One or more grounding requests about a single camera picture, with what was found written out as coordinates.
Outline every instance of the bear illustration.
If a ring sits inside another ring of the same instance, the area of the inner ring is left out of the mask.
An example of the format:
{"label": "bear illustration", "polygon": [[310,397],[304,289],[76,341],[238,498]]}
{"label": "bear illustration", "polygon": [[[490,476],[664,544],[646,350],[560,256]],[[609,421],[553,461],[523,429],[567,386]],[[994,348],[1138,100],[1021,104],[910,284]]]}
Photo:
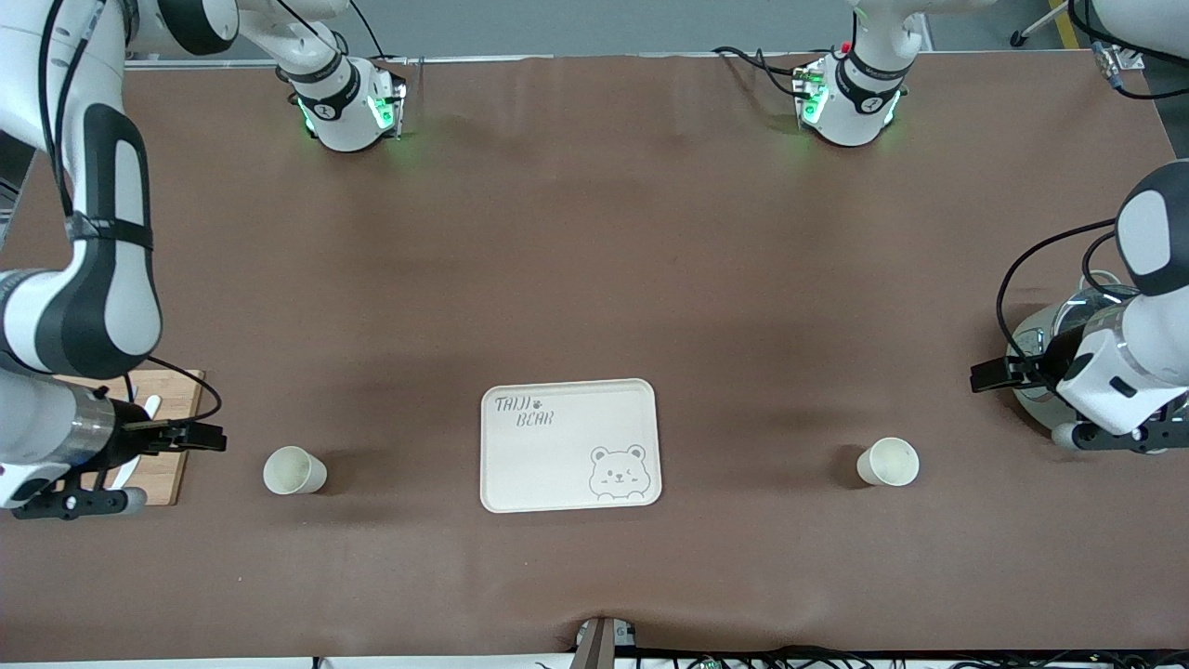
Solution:
{"label": "bear illustration", "polygon": [[591,474],[591,492],[598,499],[630,499],[640,496],[653,485],[644,469],[644,448],[638,444],[628,447],[625,452],[609,452],[599,447],[591,452],[594,472]]}

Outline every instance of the brown tablecloth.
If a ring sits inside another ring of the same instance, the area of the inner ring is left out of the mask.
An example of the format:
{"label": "brown tablecloth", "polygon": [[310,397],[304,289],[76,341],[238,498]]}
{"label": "brown tablecloth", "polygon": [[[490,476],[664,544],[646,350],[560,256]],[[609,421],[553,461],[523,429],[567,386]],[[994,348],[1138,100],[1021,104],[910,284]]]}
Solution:
{"label": "brown tablecloth", "polygon": [[[229,449],[174,509],[0,522],[4,659],[547,651],[594,614],[694,649],[1189,645],[1189,454],[1069,455],[967,385],[1012,259],[1171,157],[1089,55],[923,57],[854,150],[738,61],[407,72],[408,135],[358,154],[271,71],[128,75],[158,353],[209,371]],[[4,266],[68,259],[40,166]],[[1089,241],[1020,272],[1013,321]],[[656,505],[483,510],[487,389],[628,377]],[[860,487],[889,435],[919,480]],[[285,444],[327,494],[264,488]]]}

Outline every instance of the white tray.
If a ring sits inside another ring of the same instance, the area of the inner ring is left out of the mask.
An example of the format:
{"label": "white tray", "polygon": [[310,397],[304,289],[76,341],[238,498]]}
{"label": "white tray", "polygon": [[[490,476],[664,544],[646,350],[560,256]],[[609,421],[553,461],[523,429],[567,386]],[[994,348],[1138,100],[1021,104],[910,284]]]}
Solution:
{"label": "white tray", "polygon": [[492,513],[647,506],[661,496],[647,381],[497,386],[480,416],[479,499]]}

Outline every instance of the green led light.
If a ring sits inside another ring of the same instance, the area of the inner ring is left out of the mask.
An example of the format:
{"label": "green led light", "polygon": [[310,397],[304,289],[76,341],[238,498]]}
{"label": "green led light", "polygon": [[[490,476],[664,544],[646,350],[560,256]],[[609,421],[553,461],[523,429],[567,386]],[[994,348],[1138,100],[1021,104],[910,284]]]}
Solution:
{"label": "green led light", "polygon": [[892,118],[895,115],[895,103],[899,101],[900,101],[900,91],[897,90],[895,95],[892,97],[892,101],[888,102],[888,114],[883,116],[883,125],[892,122]]}
{"label": "green led light", "polygon": [[297,99],[297,108],[301,109],[301,115],[306,119],[306,130],[315,132],[314,121],[309,120],[309,112],[306,109],[306,103],[301,101],[301,97]]}
{"label": "green led light", "polygon": [[828,93],[830,90],[823,86],[818,88],[817,93],[812,97],[805,101],[805,111],[801,113],[801,119],[809,124],[816,124],[818,119],[822,118],[822,108],[825,107]]}
{"label": "green led light", "polygon": [[372,115],[376,116],[376,125],[378,125],[380,130],[392,127],[392,105],[384,101],[384,99],[377,100],[370,95],[367,96],[367,102],[370,102],[369,106],[371,107]]}

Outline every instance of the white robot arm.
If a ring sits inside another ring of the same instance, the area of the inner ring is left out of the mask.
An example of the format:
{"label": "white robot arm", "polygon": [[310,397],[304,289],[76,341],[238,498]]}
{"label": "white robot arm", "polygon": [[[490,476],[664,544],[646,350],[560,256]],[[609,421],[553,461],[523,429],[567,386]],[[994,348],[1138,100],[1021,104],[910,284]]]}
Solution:
{"label": "white robot arm", "polygon": [[924,37],[908,20],[917,13],[958,13],[995,0],[847,0],[855,12],[849,52],[828,53],[794,72],[801,124],[842,146],[875,139],[892,121],[900,84]]}
{"label": "white robot arm", "polygon": [[[1189,4],[1095,0],[1094,10],[1108,39],[1189,57]],[[1032,365],[977,366],[971,387],[1051,387],[1070,409],[1039,410],[1036,397],[1019,390],[1017,397],[1065,448],[1189,448],[1183,416],[1189,398],[1189,162],[1170,163],[1144,177],[1124,201],[1115,233],[1138,294],[1114,299],[1118,303],[1062,334],[1072,336],[1076,349],[1058,346],[1058,339]],[[1015,340],[1021,341],[1020,330]],[[1031,378],[1036,375],[1042,379]]]}
{"label": "white robot arm", "polygon": [[1094,425],[1131,436],[1189,392],[1189,162],[1140,181],[1115,228],[1140,294],[1087,322],[1057,392]]}
{"label": "white robot arm", "polygon": [[400,137],[404,80],[344,55],[334,33],[316,23],[345,12],[350,0],[239,0],[239,6],[240,34],[277,61],[310,134],[335,151]]}
{"label": "white robot arm", "polygon": [[[341,13],[347,0],[290,1],[297,10],[283,0],[0,0],[0,131],[50,156],[74,247],[61,271],[0,272],[0,507],[18,518],[132,511],[143,493],[103,490],[107,471],[145,454],[226,448],[216,427],[150,423],[131,403],[48,377],[120,377],[161,339],[147,158],[122,111],[125,51],[215,53],[243,32],[277,59],[328,147],[354,151],[400,132],[403,81],[345,57],[307,20]],[[93,490],[81,487],[83,473],[96,473]]]}
{"label": "white robot arm", "polygon": [[[197,440],[197,427],[127,433],[147,419],[143,410],[45,374],[119,377],[161,337],[146,152],[121,99],[125,49],[143,37],[166,51],[213,52],[237,27],[234,0],[0,0],[0,130],[51,163],[61,153],[56,177],[74,184],[62,197],[70,264],[0,272],[0,507],[26,507],[59,479],[77,486],[83,472],[143,453],[221,448],[221,436]],[[48,109],[59,111],[52,121]],[[87,493],[71,506],[115,513],[143,501]],[[73,518],[84,509],[40,511]]]}

